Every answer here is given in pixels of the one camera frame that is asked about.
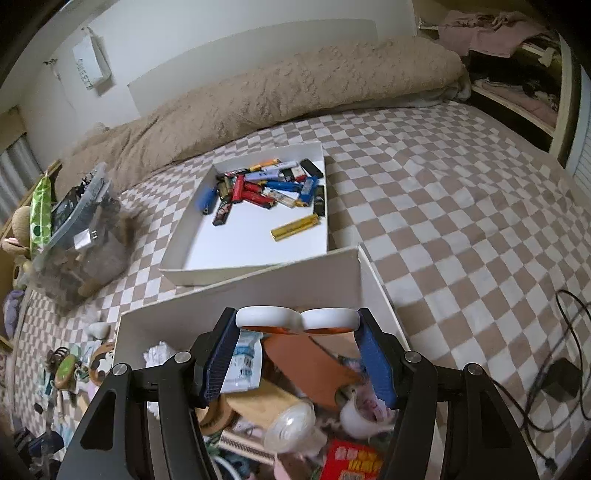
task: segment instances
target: red package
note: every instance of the red package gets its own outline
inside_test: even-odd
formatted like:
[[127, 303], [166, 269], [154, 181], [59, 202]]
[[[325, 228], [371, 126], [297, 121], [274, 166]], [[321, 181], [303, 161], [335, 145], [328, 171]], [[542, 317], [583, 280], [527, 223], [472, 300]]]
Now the red package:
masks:
[[320, 480], [375, 480], [382, 463], [371, 447], [332, 440]]

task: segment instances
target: plastic bag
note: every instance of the plastic bag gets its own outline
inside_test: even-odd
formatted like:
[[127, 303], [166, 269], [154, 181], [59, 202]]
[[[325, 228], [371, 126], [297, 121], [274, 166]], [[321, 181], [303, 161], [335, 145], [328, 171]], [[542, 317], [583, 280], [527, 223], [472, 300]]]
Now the plastic bag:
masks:
[[258, 388], [262, 368], [261, 338], [262, 333], [259, 332], [240, 332], [221, 393], [245, 392]]
[[31, 199], [31, 258], [51, 239], [51, 181], [47, 173], [39, 181]]

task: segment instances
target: beige fluffy blanket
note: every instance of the beige fluffy blanket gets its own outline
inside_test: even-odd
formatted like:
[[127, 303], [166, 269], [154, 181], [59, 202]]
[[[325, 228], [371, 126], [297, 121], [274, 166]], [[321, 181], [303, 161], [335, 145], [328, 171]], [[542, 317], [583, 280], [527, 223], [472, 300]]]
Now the beige fluffy blanket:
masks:
[[445, 87], [462, 74], [453, 52], [420, 37], [324, 47], [200, 87], [153, 113], [86, 138], [65, 158], [56, 192], [98, 162], [123, 191], [170, 163], [322, 109]]

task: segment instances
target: pink fabric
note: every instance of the pink fabric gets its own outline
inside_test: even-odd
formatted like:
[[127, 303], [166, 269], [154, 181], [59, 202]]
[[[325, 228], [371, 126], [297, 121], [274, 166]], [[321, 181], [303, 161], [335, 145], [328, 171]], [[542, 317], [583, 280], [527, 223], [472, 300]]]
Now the pink fabric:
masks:
[[528, 97], [522, 87], [492, 85], [487, 81], [478, 81], [477, 85], [489, 92], [509, 100], [515, 105], [525, 108], [529, 113], [542, 120], [545, 124], [556, 127], [558, 113], [549, 105], [537, 98]]
[[519, 12], [465, 14], [452, 10], [439, 26], [439, 42], [460, 57], [469, 50], [509, 58], [521, 43], [547, 30]]

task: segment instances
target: checkered bedsheet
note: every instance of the checkered bedsheet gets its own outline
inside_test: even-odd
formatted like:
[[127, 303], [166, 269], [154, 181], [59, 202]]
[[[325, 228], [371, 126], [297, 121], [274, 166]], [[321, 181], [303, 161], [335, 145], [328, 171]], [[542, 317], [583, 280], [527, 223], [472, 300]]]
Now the checkered bedsheet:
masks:
[[[573, 204], [560, 173], [538, 159], [542, 153], [455, 102], [287, 122], [155, 175], [123, 195], [127, 206], [142, 210], [128, 272], [90, 302], [115, 326], [129, 309], [189, 290], [173, 286], [158, 265], [211, 162], [310, 140], [320, 140], [327, 156], [330, 247], [365, 244], [413, 348], [437, 365], [482, 364], [523, 404], [564, 329], [555, 290], [567, 287], [591, 300], [590, 218]], [[48, 348], [85, 344], [82, 308], [58, 321], [46, 298], [34, 293], [31, 299], [19, 340], [15, 403], [36, 433], [43, 428], [33, 411], [41, 361]], [[586, 369], [588, 321], [577, 322], [576, 332]], [[577, 362], [570, 343], [561, 353]], [[533, 418], [550, 426], [568, 408], [573, 405], [541, 395]], [[79, 413], [66, 410], [75, 428]], [[577, 411], [559, 431], [534, 437], [564, 466], [588, 428]]]

